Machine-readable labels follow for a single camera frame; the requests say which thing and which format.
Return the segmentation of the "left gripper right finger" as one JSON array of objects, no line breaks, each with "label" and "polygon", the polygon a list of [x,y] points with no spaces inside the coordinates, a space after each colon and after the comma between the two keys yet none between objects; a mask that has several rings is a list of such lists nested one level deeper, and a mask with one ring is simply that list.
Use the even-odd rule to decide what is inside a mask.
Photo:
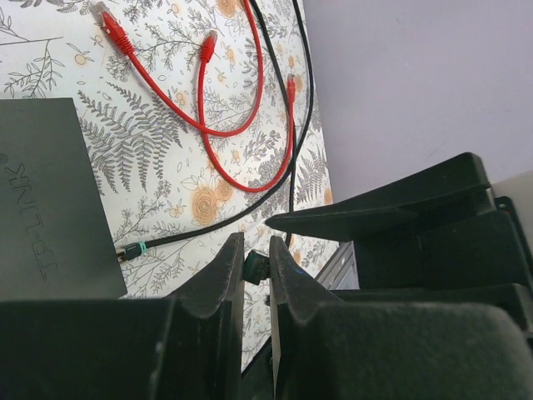
[{"label": "left gripper right finger", "polygon": [[529,399],[532,354],[482,303],[346,302],[269,248],[278,399]]}]

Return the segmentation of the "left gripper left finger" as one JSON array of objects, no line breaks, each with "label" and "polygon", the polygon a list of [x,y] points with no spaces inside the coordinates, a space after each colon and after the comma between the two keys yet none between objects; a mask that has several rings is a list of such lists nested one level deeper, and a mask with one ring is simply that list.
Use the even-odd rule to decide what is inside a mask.
[{"label": "left gripper left finger", "polygon": [[162,298],[5,302],[4,399],[237,399],[244,237]]}]

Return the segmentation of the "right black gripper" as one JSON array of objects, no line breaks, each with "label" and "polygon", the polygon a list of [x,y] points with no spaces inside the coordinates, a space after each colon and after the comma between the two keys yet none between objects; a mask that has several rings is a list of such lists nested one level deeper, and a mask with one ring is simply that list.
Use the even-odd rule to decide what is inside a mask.
[{"label": "right black gripper", "polygon": [[512,197],[495,197],[488,212],[476,215],[490,187],[481,158],[464,152],[341,202],[277,214],[266,225],[312,238],[356,239],[364,291],[490,304],[530,329],[532,251]]}]

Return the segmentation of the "black network switch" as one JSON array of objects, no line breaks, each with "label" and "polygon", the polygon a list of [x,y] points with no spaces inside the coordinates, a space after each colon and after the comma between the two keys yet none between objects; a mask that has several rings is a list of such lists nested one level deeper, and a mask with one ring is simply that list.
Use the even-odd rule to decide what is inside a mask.
[{"label": "black network switch", "polygon": [[71,98],[1,101],[1,299],[127,292]]}]

